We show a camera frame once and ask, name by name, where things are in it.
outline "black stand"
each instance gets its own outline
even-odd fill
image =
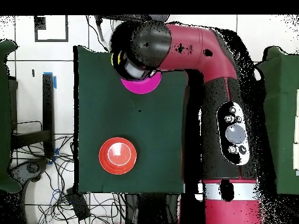
[[[18,88],[16,78],[9,77],[9,88],[11,91],[12,130],[16,130],[16,89]],[[53,157],[55,147],[53,102],[53,76],[43,75],[43,130],[24,134],[13,134],[11,139],[12,150],[44,142],[45,156],[48,158]]]

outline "green cloth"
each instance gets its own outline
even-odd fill
[[[127,90],[111,53],[77,47],[79,56],[79,191],[182,193],[184,72],[164,73],[148,94]],[[128,139],[137,161],[123,175],[106,172],[99,150],[112,137]]]
[[[299,55],[283,54],[277,47],[267,51],[258,68],[265,77],[264,111],[276,172],[278,194],[299,194],[299,176],[293,169],[296,98],[299,89]]]
[[[0,41],[0,190],[17,193],[20,184],[9,177],[8,167],[11,163],[11,97],[9,94],[8,70],[6,58],[16,49],[16,44],[10,40]]]

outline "white ring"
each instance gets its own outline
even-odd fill
[[[122,144],[122,145],[125,145],[126,147],[128,147],[128,145],[126,145],[126,144],[123,143],[123,142],[116,142],[116,143],[114,143],[114,144]],[[110,149],[111,149],[111,147],[112,147],[113,145],[111,145],[110,148],[108,149],[108,159],[109,159],[109,160],[110,160],[110,157],[109,157],[109,151],[110,151]],[[114,162],[112,162],[112,161],[110,160],[111,163],[114,164],[114,165],[116,165],[116,166],[124,166],[124,165],[126,165],[126,164],[130,161],[130,159],[131,159],[131,149],[130,149],[129,147],[128,147],[128,149],[129,149],[129,151],[130,151],[130,157],[129,157],[129,159],[128,159],[128,161],[127,161],[126,163],[119,165],[119,164],[115,164]]]

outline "cable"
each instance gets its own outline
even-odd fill
[[[88,26],[91,27],[95,31],[96,36],[98,38],[98,42],[102,45],[102,47],[104,48],[105,51],[109,52],[109,50],[100,42],[99,35],[98,35],[97,31],[95,30],[95,28],[89,24],[89,20],[88,20],[87,15],[85,15],[85,17],[86,17],[86,21],[87,21]]]

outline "black device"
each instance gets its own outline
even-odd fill
[[[73,188],[67,189],[66,198],[68,203],[74,207],[74,212],[78,217],[78,220],[84,220],[91,215],[91,211],[89,210],[87,203],[85,201],[84,195],[81,193],[74,193]]]

